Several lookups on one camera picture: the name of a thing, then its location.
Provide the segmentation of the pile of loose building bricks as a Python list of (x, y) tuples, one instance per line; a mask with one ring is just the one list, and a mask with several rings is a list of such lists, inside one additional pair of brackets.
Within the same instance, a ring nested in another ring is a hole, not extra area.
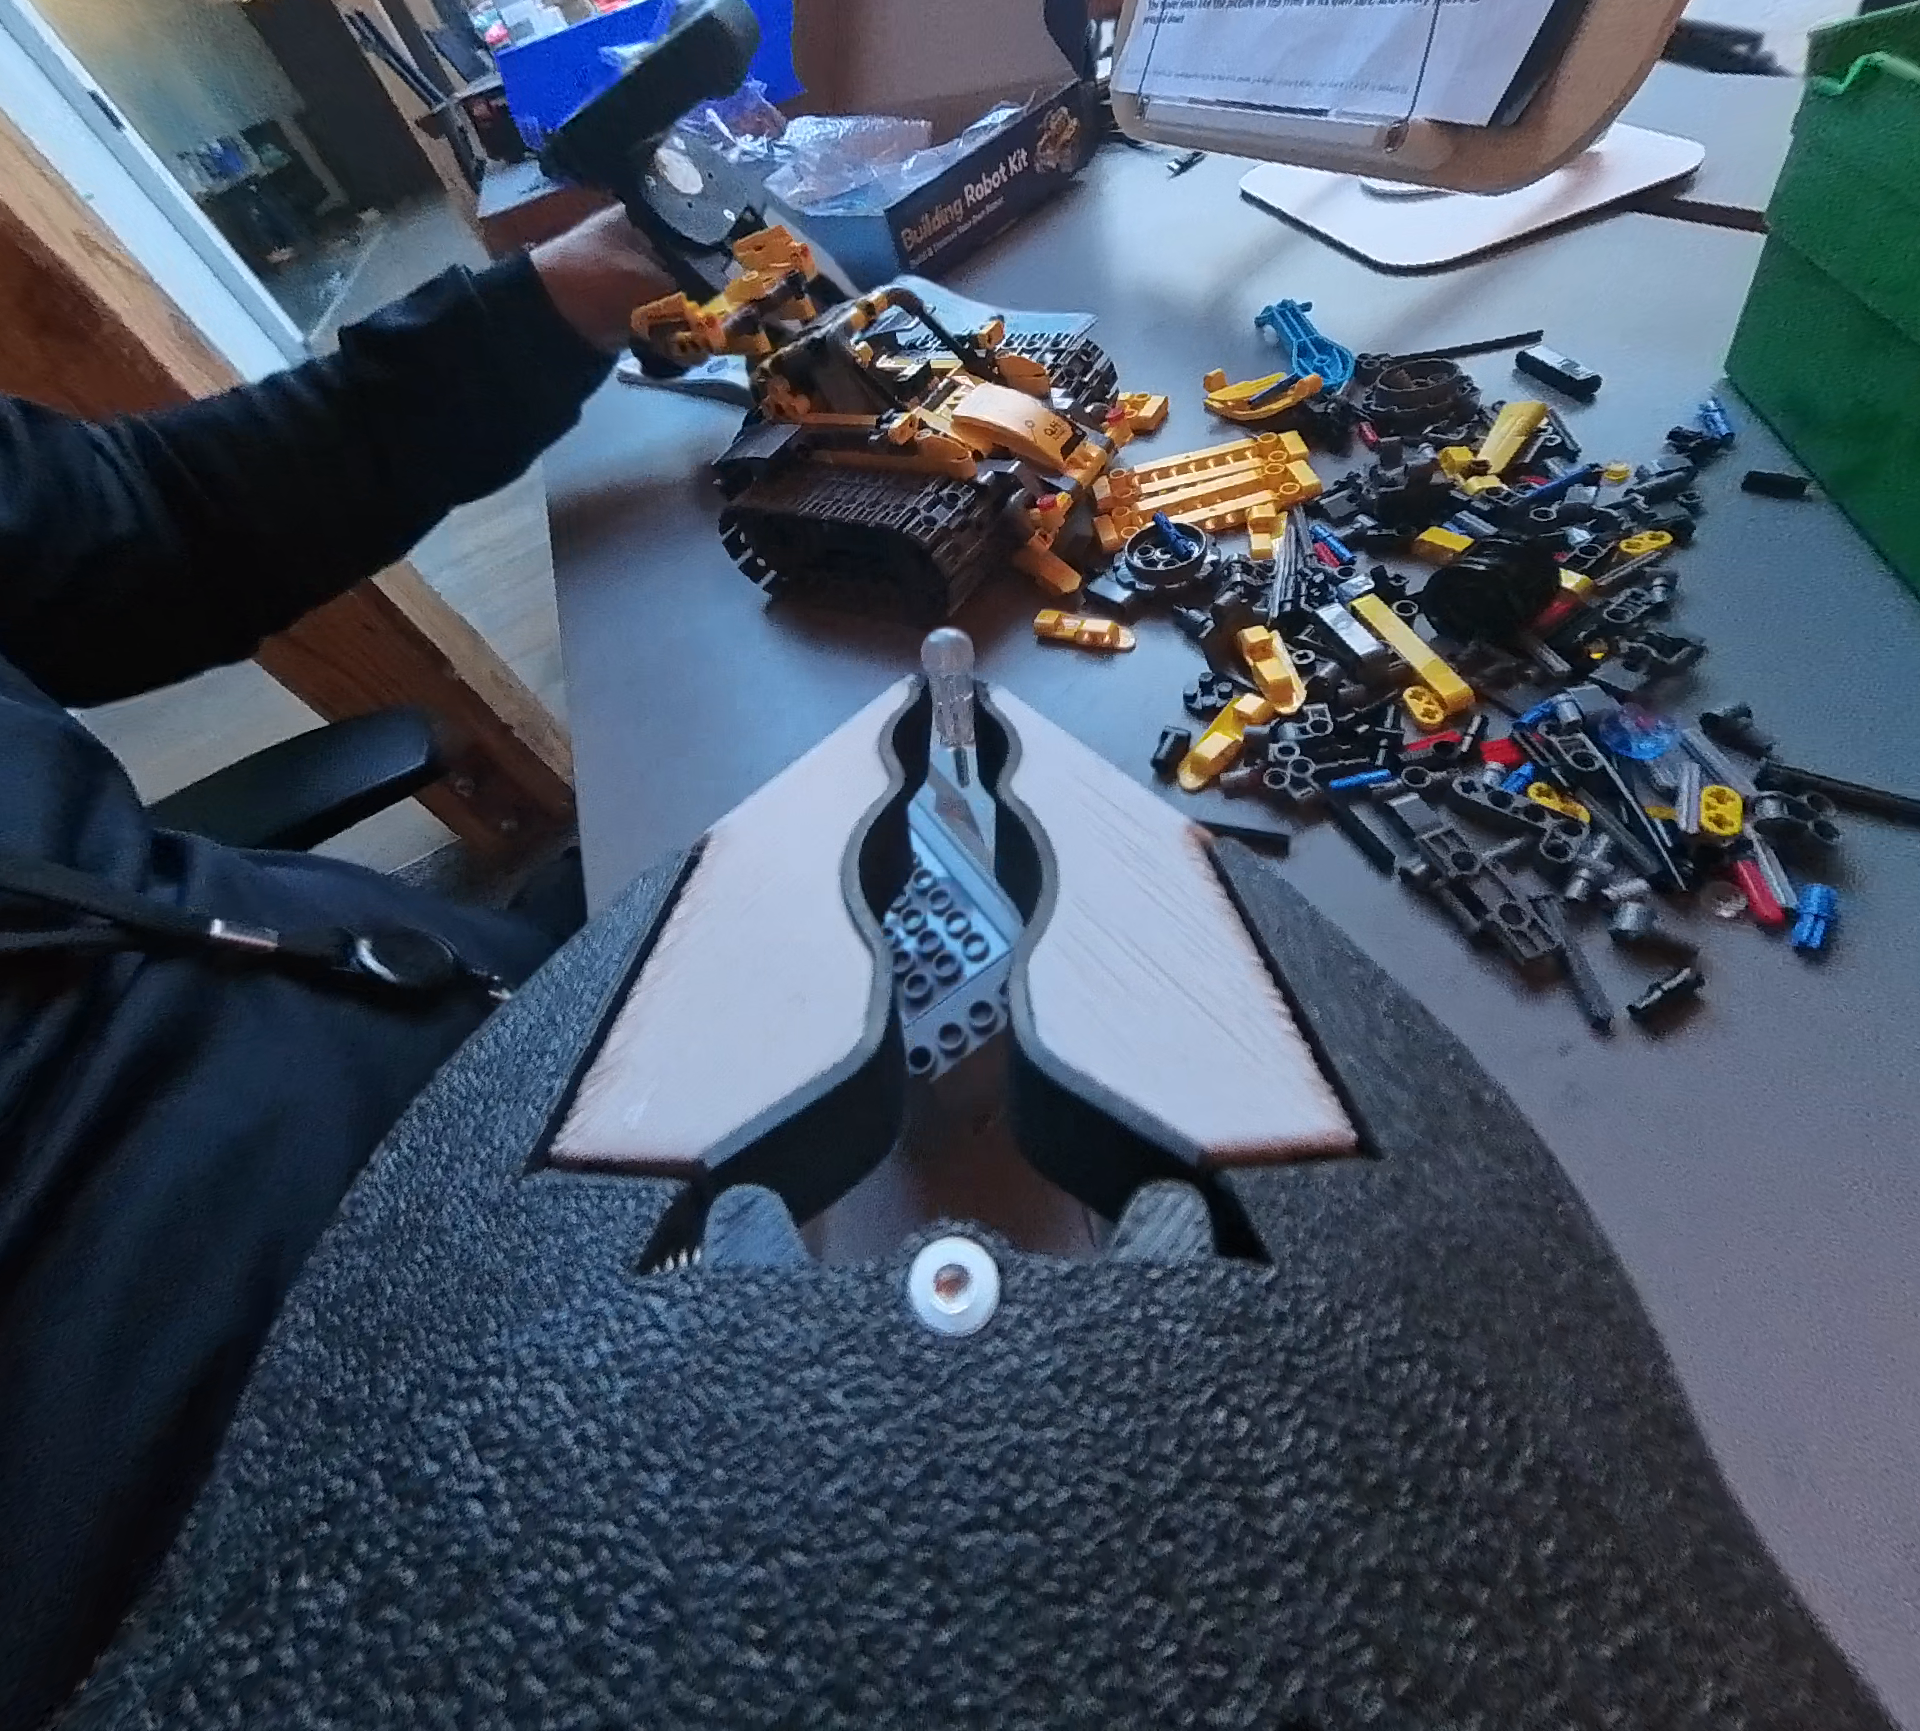
[(1157, 784), (1330, 824), (1598, 1035), (1662, 1031), (1707, 988), (1697, 918), (1828, 960), (1843, 824), (1915, 832), (1915, 790), (1787, 756), (1744, 700), (1684, 710), (1712, 648), (1682, 564), (1735, 418), (1707, 396), (1596, 458), (1516, 374), (1534, 344), (1358, 356), (1339, 394), (1212, 372), (1251, 434), (1094, 484), (1085, 604), (1163, 606), (1204, 660)]

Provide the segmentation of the person's dark clothing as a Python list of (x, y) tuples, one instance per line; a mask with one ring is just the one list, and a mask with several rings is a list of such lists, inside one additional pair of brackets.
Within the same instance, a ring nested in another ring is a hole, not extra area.
[(38, 1727), (106, 1647), (310, 1247), (490, 1012), (470, 982), (3, 958), (3, 1727)]

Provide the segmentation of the blue forked brick tool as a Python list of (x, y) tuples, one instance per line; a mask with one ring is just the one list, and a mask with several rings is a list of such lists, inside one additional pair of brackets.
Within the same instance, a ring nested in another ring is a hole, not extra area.
[(1339, 394), (1352, 384), (1356, 352), (1317, 328), (1312, 304), (1275, 300), (1262, 306), (1254, 322), (1285, 354), (1293, 378), (1320, 378), (1326, 394)]

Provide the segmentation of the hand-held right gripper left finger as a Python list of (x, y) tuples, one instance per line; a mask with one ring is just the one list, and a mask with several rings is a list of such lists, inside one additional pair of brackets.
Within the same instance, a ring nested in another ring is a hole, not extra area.
[(900, 1133), (905, 1041), (881, 918), (909, 866), (919, 682), (903, 678), (700, 842), (596, 1039), (553, 1167), (774, 1189), (823, 1213)]

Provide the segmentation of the clear transparent brick piece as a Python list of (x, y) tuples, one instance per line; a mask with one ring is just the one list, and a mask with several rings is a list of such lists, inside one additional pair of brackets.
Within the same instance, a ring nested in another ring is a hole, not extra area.
[(975, 782), (975, 652), (972, 638), (956, 626), (928, 632), (919, 648), (919, 666), (930, 710), (930, 746), (949, 784)]

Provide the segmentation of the green plastic bin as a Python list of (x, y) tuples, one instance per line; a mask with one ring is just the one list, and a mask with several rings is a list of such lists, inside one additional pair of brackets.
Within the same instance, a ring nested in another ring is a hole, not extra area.
[(1725, 378), (1915, 590), (1915, 4), (1807, 40)]

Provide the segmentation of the wooden document stand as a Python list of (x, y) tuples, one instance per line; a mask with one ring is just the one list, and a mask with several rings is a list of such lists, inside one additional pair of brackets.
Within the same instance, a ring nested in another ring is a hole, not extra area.
[(1109, 78), (1116, 128), (1204, 154), (1255, 160), (1241, 196), (1387, 272), (1427, 274), (1494, 256), (1580, 218), (1690, 184), (1699, 142), (1617, 130), (1688, 0), (1569, 0), (1516, 120), (1451, 128), (1272, 114), (1175, 102), (1148, 80)]

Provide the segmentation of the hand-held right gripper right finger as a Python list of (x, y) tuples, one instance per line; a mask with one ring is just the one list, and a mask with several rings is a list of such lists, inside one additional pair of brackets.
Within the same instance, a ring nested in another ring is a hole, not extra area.
[(1209, 832), (1002, 688), (979, 692), (979, 786), (1020, 922), (1009, 1123), (1048, 1181), (1118, 1219), (1177, 1179), (1236, 1221), (1230, 1173), (1356, 1157)]

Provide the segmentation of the person's left hand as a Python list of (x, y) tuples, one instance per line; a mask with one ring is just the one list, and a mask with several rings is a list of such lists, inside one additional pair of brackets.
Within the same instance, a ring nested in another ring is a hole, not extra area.
[(634, 312), (680, 286), (623, 208), (590, 214), (526, 254), (562, 320), (604, 356), (628, 348)]

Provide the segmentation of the grey studded brick plate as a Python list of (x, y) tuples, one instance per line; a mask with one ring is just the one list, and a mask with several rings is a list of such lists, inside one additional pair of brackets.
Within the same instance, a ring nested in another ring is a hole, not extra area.
[(931, 1081), (1005, 1029), (1024, 922), (995, 880), (991, 822), (972, 788), (928, 774), (905, 822), (908, 876), (879, 924), (905, 1069)]

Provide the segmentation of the grey desk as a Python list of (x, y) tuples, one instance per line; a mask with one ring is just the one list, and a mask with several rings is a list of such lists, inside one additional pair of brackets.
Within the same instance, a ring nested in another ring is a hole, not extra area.
[(513, 1697), (619, 1727), (1887, 1727), (1523, 1115), (1259, 856), (1212, 856), (1359, 1151), (1139, 1187), (1094, 1261), (807, 1257), (513, 1343)]

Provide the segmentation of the yellow black brick vehicle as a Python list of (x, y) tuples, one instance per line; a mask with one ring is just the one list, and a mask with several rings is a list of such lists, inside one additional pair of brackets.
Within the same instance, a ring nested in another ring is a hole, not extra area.
[[(732, 240), (727, 280), (678, 280), (708, 302), (748, 274), (823, 278), (806, 240), (758, 218)], [(1167, 420), (1130, 394), (1091, 336), (1041, 366), (879, 356), (840, 328), (807, 330), (753, 364), (741, 422), (712, 460), (716, 530), (767, 594), (948, 622), (999, 570), (1055, 596), (1083, 574), (1059, 546), (1090, 524), (1094, 484), (1118, 452)]]

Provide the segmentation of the clear plastic bag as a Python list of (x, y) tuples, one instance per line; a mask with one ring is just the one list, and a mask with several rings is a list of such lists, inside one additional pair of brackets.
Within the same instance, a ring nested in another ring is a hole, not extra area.
[(948, 178), (962, 160), (1015, 126), (1024, 106), (1002, 104), (935, 142), (922, 118), (792, 118), (772, 142), (764, 190), (772, 204), (811, 214), (871, 214), (901, 206)]

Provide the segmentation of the person's left forearm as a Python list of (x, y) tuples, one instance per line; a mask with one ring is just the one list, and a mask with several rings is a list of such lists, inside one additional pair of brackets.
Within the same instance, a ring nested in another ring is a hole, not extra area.
[(213, 398), (102, 422), (6, 398), (3, 664), (92, 708), (242, 662), (518, 480), (609, 374), (518, 258)]

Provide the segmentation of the dark building kit box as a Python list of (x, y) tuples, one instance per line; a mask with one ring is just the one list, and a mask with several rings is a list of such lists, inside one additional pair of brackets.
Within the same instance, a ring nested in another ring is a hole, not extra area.
[(1091, 88), (1081, 82), (1013, 104), (1024, 106), (1015, 126), (894, 210), (792, 212), (765, 196), (765, 216), (823, 252), (853, 290), (901, 274), (937, 278), (1051, 200), (1085, 166), (1096, 146), (1091, 104)]

